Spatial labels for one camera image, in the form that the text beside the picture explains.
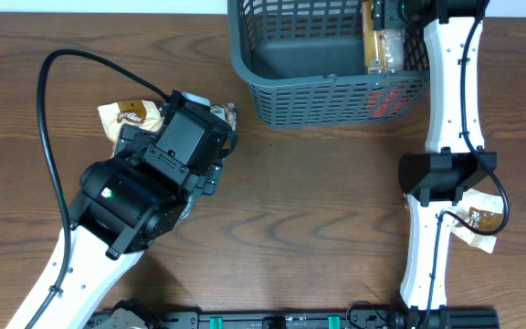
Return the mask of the orange cracker sleeve package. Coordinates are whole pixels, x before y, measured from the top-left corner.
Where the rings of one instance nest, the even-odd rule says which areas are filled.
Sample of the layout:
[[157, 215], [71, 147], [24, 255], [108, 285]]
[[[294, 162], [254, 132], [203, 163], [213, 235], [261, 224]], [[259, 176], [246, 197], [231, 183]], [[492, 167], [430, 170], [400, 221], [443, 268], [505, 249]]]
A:
[[[403, 27], [384, 29], [386, 2], [362, 2], [364, 63], [368, 75], [395, 74], [404, 69]], [[373, 107], [372, 118], [385, 118], [397, 114], [404, 103], [395, 105], [400, 90], [376, 90], [370, 93], [368, 104]]]

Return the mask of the grey plastic lattice basket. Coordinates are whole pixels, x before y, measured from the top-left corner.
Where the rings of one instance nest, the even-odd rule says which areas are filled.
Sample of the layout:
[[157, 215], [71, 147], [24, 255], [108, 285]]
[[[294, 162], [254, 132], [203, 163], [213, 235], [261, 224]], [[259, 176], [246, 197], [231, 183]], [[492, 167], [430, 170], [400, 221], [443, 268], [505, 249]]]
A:
[[419, 31], [402, 70], [368, 73], [359, 1], [229, 0], [227, 13], [232, 64], [269, 127], [392, 120], [429, 94]]

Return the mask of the beige cookie bag with barcode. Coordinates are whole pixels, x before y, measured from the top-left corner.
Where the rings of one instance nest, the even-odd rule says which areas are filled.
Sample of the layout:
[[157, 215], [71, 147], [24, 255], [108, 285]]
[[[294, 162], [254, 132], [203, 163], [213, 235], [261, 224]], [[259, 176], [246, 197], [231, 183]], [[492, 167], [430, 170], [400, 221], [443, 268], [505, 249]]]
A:
[[[503, 203], [500, 196], [480, 192], [474, 188], [463, 194], [462, 199], [456, 206], [450, 201], [430, 202], [426, 209], [434, 210], [434, 206], [449, 210], [456, 214], [471, 227], [490, 231], [497, 228], [503, 220]], [[465, 228], [456, 219], [449, 217], [452, 221], [451, 232], [458, 238], [469, 244], [470, 247], [481, 249], [488, 254], [494, 250], [497, 237], [482, 236]]]

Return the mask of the beige PanBee snack bag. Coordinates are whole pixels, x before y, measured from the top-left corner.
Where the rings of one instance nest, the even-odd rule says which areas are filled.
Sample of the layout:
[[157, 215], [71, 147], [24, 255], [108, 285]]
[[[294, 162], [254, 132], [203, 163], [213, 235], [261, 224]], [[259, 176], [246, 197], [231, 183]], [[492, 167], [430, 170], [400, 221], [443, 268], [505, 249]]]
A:
[[153, 101], [117, 101], [98, 107], [103, 130], [116, 148], [119, 132], [123, 124], [130, 124], [156, 133], [163, 125], [156, 104]]

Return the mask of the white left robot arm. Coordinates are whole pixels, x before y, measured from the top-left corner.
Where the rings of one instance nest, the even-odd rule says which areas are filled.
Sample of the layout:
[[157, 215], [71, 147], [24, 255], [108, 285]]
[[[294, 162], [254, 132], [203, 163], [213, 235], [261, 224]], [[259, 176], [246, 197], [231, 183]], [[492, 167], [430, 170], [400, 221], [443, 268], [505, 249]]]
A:
[[69, 227], [11, 328], [82, 328], [111, 287], [197, 198], [216, 191], [225, 143], [237, 142], [237, 108], [187, 101], [157, 108], [120, 101], [99, 108], [114, 143], [91, 165], [68, 207]]

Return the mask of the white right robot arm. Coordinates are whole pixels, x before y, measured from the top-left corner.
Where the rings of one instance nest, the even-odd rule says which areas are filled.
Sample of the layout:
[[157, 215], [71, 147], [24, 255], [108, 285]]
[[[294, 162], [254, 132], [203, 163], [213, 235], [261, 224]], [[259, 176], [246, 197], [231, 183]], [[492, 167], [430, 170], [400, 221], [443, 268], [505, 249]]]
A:
[[398, 16], [425, 42], [431, 79], [426, 149], [405, 154], [399, 183], [410, 213], [401, 307], [375, 309], [369, 328], [497, 328], [490, 308], [447, 307], [445, 273], [451, 230], [495, 237], [504, 229], [475, 228], [458, 216], [464, 194], [495, 177], [497, 155], [485, 149], [478, 112], [478, 54], [486, 1], [402, 1]]

